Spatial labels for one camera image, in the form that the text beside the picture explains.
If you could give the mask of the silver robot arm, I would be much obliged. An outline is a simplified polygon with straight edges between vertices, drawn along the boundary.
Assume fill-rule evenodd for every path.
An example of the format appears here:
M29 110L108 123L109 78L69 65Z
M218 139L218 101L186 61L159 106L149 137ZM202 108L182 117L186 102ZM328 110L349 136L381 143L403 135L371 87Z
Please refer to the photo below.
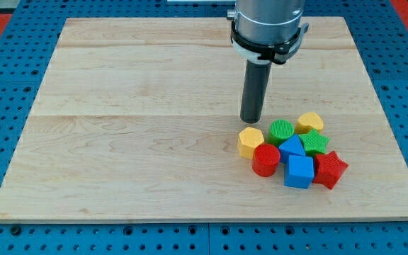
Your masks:
M236 0L227 11L232 47L254 64L285 64L300 48L308 24L304 0Z

